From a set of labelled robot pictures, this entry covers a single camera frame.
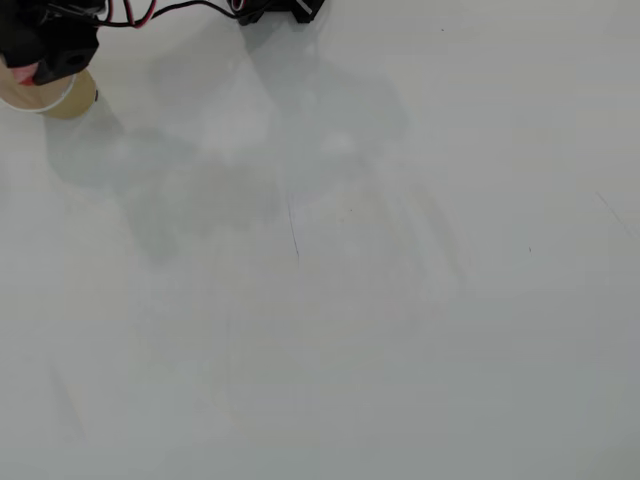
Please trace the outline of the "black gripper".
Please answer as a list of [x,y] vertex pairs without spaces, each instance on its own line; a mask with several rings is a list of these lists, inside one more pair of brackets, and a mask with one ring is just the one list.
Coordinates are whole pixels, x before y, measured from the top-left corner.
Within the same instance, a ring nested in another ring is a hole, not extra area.
[[57,9],[81,18],[96,18],[108,10],[106,1],[1,0],[1,57],[8,68],[39,62],[35,85],[46,85],[86,69],[99,47],[96,33],[56,34],[44,46],[35,32],[56,17]]

